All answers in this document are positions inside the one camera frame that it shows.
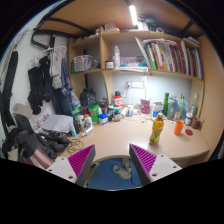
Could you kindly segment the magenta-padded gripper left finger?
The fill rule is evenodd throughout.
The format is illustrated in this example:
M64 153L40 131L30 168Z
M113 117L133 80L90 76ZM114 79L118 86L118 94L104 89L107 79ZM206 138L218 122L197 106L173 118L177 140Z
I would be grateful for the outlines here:
M94 157L95 146L90 145L69 158L58 157L47 171L83 187Z

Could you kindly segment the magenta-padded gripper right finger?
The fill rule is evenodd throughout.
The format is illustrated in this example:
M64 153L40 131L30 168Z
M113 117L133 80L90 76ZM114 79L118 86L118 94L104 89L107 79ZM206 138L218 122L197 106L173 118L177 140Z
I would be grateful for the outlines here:
M155 155L134 144L129 145L129 154L143 186L181 170L181 167L166 155Z

